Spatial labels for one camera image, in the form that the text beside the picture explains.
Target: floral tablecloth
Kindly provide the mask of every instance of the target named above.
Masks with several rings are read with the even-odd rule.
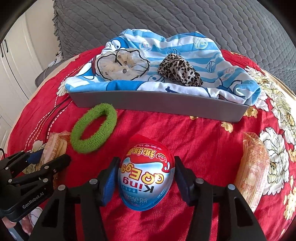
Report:
[[[65,79],[73,76],[99,54],[97,48],[80,56],[48,80],[24,108],[13,128],[8,154],[20,150],[43,148],[51,132],[71,131],[76,121],[87,112],[78,108],[65,90]],[[89,154],[76,153],[71,145],[67,154],[70,166],[59,176],[60,184],[68,187],[82,185],[105,169],[112,157],[121,156],[125,143],[134,134],[141,134],[167,146],[180,156],[184,165],[214,185],[233,183],[242,157],[243,132],[254,132],[264,142],[270,156],[267,185],[255,211],[269,241],[278,240],[295,216],[296,97],[273,76],[254,62],[239,54],[222,51],[232,65],[244,68],[261,86],[262,92],[238,123],[172,115],[156,112],[117,110],[118,122],[106,143]],[[102,123],[95,120],[83,138],[91,136]],[[24,172],[35,171],[34,165]],[[116,191],[111,202],[101,208],[109,240],[185,240],[193,209],[181,200],[176,183],[154,208],[137,212],[128,209]],[[82,226],[76,213],[78,240],[83,240]],[[215,240],[218,227],[218,207],[214,206],[212,233]]]

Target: gray box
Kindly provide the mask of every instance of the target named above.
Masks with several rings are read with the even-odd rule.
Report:
[[[94,91],[69,93],[78,107],[100,103],[116,109],[190,115],[227,122],[239,122],[248,105],[209,97],[155,91]]]

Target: black door handle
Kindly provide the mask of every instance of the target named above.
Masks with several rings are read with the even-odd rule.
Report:
[[[3,51],[2,51],[1,44],[0,44],[0,49],[1,49],[1,54],[2,54],[2,58],[3,58],[3,57],[4,57],[4,55],[3,55]]]
[[[6,44],[6,49],[7,49],[7,52],[8,52],[8,47],[7,47],[7,42],[6,42],[6,39],[4,40],[5,44]]]

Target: wall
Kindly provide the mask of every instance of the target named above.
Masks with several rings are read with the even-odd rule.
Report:
[[[25,13],[28,31],[43,70],[54,61],[59,42],[54,35],[52,0],[37,0]]]

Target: ruffled edge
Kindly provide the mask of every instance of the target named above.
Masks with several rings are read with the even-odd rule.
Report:
[[[57,13],[57,3],[55,0],[53,0],[54,4],[53,4],[53,9],[54,9],[54,17],[52,19],[53,23],[54,23],[54,35],[57,37],[57,41],[59,41],[59,50],[61,51],[62,53],[62,56],[64,57],[64,53],[63,53],[63,50],[62,50],[62,44],[61,44],[61,40],[60,40],[60,37],[59,37],[59,28],[58,28],[58,19],[57,19],[57,16],[58,16],[58,13]]]

